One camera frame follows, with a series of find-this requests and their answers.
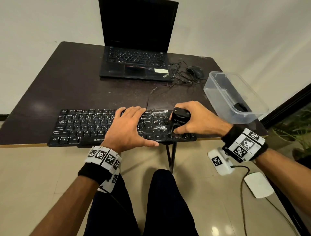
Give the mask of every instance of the black laptop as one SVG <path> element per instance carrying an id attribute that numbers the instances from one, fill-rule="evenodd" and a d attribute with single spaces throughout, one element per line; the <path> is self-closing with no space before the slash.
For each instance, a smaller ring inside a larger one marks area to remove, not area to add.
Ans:
<path id="1" fill-rule="evenodd" d="M 100 77 L 172 82 L 167 50 L 178 2 L 99 0 L 105 50 Z"/>

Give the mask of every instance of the dark blue pants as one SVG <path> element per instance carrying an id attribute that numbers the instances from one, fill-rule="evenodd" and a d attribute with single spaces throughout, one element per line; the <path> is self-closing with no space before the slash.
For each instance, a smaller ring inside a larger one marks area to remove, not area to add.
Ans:
<path id="1" fill-rule="evenodd" d="M 139 236 L 132 203 L 121 175 L 111 195 L 121 206 L 109 194 L 97 191 L 87 218 L 84 236 Z M 160 169 L 153 174 L 143 235 L 198 235 L 188 206 L 168 170 Z"/>

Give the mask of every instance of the laptop touchpad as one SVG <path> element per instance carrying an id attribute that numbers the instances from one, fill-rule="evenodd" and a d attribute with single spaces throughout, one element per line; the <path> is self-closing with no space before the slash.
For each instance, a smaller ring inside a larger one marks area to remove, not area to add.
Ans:
<path id="1" fill-rule="evenodd" d="M 124 75 L 146 76 L 146 69 L 140 67 L 124 66 Z"/>

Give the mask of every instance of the person's right arm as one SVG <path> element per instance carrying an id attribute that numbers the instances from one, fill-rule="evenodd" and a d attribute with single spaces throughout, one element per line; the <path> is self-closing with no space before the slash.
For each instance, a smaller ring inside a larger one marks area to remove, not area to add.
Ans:
<path id="1" fill-rule="evenodd" d="M 178 103 L 175 107 L 190 111 L 191 119 L 174 130 L 176 134 L 226 135 L 232 125 L 222 120 L 197 101 Z M 256 158 L 256 165 L 301 210 L 311 216 L 311 170 L 282 154 L 268 149 Z"/>

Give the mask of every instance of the beige tile floor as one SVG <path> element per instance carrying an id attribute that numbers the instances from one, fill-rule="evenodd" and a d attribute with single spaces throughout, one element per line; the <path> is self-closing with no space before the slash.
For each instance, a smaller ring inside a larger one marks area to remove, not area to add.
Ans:
<path id="1" fill-rule="evenodd" d="M 220 140 L 179 143 L 174 177 L 199 235 L 242 236 L 239 184 L 246 170 L 217 174 L 207 152 L 222 144 Z M 0 235 L 29 235 L 76 178 L 87 152 L 75 147 L 0 149 Z M 168 168 L 165 146 L 136 148 L 122 153 L 122 158 L 121 173 L 143 230 L 152 174 Z M 247 166 L 251 172 L 259 171 L 253 163 Z M 294 235 L 265 199 L 255 199 L 246 186 L 243 195 L 248 235 Z M 275 194 L 269 199 L 286 214 Z M 85 225 L 86 218 L 78 235 L 83 235 Z"/>

